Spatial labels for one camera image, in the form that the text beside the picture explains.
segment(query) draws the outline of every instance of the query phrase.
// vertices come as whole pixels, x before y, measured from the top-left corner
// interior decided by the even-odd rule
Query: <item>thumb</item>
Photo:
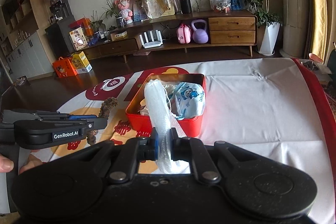
[[[7,173],[12,171],[14,168],[14,163],[5,158],[4,156],[0,155],[0,173]]]

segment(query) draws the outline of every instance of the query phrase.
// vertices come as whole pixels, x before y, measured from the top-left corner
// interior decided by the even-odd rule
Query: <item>brown scrunchie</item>
[[[107,98],[102,104],[100,108],[100,112],[98,118],[106,118],[108,119],[110,116],[110,112],[112,108],[118,105],[118,100],[114,97]],[[94,145],[96,143],[96,135],[98,130],[90,130],[86,132],[86,140],[89,145]]]

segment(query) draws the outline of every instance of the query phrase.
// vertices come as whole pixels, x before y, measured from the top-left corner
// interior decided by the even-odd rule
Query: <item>cylindrical speaker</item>
[[[180,0],[180,5],[182,14],[190,14],[193,11],[190,0]]]

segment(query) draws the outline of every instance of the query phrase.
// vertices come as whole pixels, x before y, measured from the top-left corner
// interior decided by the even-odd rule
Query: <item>wooden tv stand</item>
[[[166,23],[171,21],[188,21],[194,19],[206,19],[208,21],[209,42],[197,44],[190,42],[180,44],[177,37],[163,41],[160,47],[145,49],[142,47],[139,34],[152,30],[155,23]],[[191,14],[178,14],[164,16],[156,19],[138,21],[128,24],[124,28],[117,28],[119,32],[127,30],[127,37],[115,42],[100,42],[94,46],[81,49],[89,60],[107,56],[123,55],[125,62],[126,55],[135,52],[153,52],[173,49],[184,49],[195,47],[218,47],[218,46],[249,46],[252,56],[252,46],[257,44],[257,17],[247,10],[233,10],[230,13],[215,13],[214,11],[193,12]]]

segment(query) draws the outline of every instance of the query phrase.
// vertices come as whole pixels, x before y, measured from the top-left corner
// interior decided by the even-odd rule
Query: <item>pink backpack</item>
[[[188,25],[181,23],[177,31],[177,39],[181,44],[187,44],[191,40],[191,30]]]

